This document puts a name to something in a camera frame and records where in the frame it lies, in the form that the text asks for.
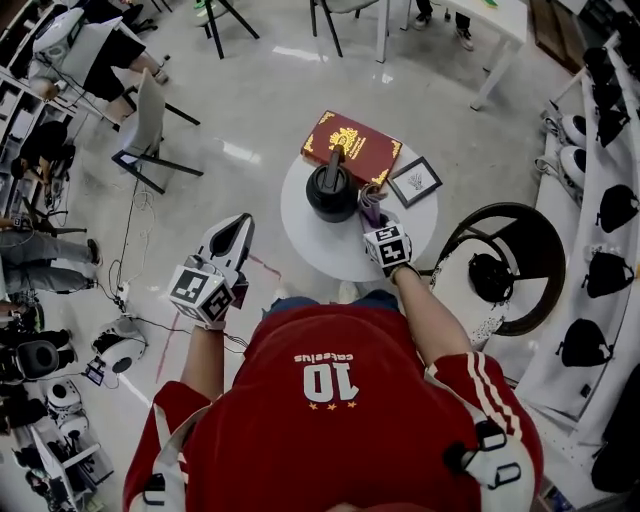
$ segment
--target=red t-shirt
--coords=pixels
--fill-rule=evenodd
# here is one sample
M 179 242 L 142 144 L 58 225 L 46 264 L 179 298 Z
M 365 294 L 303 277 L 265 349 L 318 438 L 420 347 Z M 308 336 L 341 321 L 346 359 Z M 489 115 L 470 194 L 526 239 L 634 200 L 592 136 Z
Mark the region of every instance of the red t-shirt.
M 400 313 L 318 305 L 275 313 L 256 329 L 232 389 L 183 448 L 188 511 L 326 511 L 339 503 L 414 503 L 479 510 L 480 492 L 443 463 L 456 441 L 477 448 L 473 421 L 450 393 L 424 381 Z M 527 447 L 542 449 L 498 363 L 482 353 L 438 359 L 430 372 Z M 209 401 L 178 382 L 155 402 L 173 431 Z M 127 475 L 124 510 L 159 453 L 149 415 Z

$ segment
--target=framed picture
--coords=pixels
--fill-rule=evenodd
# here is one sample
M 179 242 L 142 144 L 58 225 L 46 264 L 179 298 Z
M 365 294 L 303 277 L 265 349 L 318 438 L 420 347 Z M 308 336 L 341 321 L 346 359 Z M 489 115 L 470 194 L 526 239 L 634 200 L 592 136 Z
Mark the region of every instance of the framed picture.
M 388 181 L 405 208 L 442 185 L 442 181 L 423 156 L 395 171 Z

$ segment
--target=desk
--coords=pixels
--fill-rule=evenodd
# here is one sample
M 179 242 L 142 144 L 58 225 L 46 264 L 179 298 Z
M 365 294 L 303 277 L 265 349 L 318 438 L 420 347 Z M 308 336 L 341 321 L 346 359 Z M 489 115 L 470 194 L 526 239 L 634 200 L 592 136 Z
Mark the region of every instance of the desk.
M 413 162 L 418 155 L 402 146 L 392 172 Z M 342 281 L 365 282 L 384 279 L 380 267 L 364 252 L 363 229 L 356 213 L 344 222 L 332 224 L 316 215 L 307 201 L 307 180 L 316 168 L 298 156 L 282 185 L 280 214 L 287 236 L 296 251 L 320 272 Z M 388 184 L 382 189 L 388 196 L 380 205 L 397 215 L 413 246 L 412 259 L 420 256 L 436 227 L 436 193 L 406 209 Z
M 406 17 L 402 25 L 407 30 L 411 11 L 411 0 L 403 0 Z M 471 108 L 478 110 L 485 103 L 487 95 L 509 67 L 511 60 L 527 41 L 527 6 L 520 0 L 496 0 L 498 7 L 492 9 L 482 0 L 442 0 L 443 7 L 459 12 L 472 20 L 488 25 L 500 34 L 500 41 L 491 51 L 488 62 L 483 66 L 490 72 L 480 88 Z M 384 62 L 386 53 L 386 34 L 389 25 L 389 0 L 380 0 L 378 17 L 378 51 L 376 60 Z

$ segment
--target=table leg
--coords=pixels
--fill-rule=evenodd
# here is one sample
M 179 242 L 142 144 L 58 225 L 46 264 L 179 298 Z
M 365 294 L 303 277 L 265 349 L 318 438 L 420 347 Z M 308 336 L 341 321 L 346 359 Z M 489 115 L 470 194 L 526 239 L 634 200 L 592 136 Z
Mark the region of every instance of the table leg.
M 484 69 L 487 72 L 490 72 L 495 67 L 496 63 L 498 62 L 498 58 L 502 54 L 504 47 L 507 45 L 508 42 L 509 40 L 504 35 L 500 36 L 500 41 L 498 41 L 496 45 L 493 47 L 493 50 L 491 50 L 491 55 L 489 56 L 489 60 L 482 67 L 482 69 Z
M 400 30 L 409 30 L 409 17 L 411 16 L 411 0 L 404 0 L 404 5 L 402 6 L 402 12 L 406 11 L 406 16 L 400 25 Z
M 485 83 L 480 88 L 480 92 L 478 93 L 478 96 L 476 96 L 476 99 L 473 100 L 473 102 L 471 102 L 471 108 L 473 110 L 479 110 L 480 107 L 484 105 L 485 101 L 487 100 L 488 94 L 491 92 L 491 89 L 493 89 L 495 85 L 498 83 L 498 80 L 502 78 L 502 75 L 504 74 L 504 72 L 509 67 L 509 64 L 511 63 L 511 59 L 516 56 L 520 48 L 519 47 L 513 48 L 513 45 L 514 43 L 512 41 L 509 41 L 508 44 L 506 45 L 504 52 L 502 53 L 502 56 L 500 57 L 497 64 L 491 71 L 491 74 L 487 77 L 487 80 L 485 81 Z
M 378 44 L 376 49 L 376 60 L 380 63 L 385 61 L 387 53 L 387 33 L 389 31 L 389 0 L 378 2 Z

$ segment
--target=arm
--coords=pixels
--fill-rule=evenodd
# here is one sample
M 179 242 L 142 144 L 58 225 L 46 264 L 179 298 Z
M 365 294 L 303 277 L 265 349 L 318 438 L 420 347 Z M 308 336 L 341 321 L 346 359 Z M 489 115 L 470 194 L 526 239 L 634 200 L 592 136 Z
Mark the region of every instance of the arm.
M 38 163 L 42 169 L 42 182 L 48 185 L 51 183 L 51 162 L 40 157 L 40 161 Z
M 393 278 L 400 291 L 409 329 L 427 366 L 439 357 L 472 351 L 460 322 L 433 296 L 413 270 L 399 268 Z
M 180 382 L 212 402 L 224 391 L 224 336 L 195 326 Z

